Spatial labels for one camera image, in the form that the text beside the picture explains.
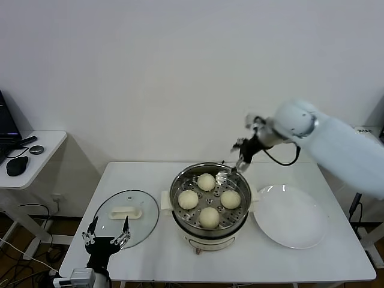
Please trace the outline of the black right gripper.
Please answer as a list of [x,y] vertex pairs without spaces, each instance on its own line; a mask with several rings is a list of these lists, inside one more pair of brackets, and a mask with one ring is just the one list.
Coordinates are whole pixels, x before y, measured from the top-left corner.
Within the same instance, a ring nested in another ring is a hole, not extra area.
[[261,150],[264,150],[264,145],[257,136],[253,136],[250,139],[238,138],[230,152],[233,153],[240,150],[241,155],[230,170],[232,173],[244,173],[251,164],[253,156]]

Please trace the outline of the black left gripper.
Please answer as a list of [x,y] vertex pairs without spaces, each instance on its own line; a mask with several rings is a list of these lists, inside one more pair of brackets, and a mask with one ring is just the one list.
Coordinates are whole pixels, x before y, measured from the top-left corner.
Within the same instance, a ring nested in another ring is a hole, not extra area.
[[115,238],[95,238],[98,217],[94,217],[87,230],[82,232],[86,252],[89,254],[87,268],[106,269],[111,255],[116,254],[131,238],[129,217],[126,216],[122,232]]

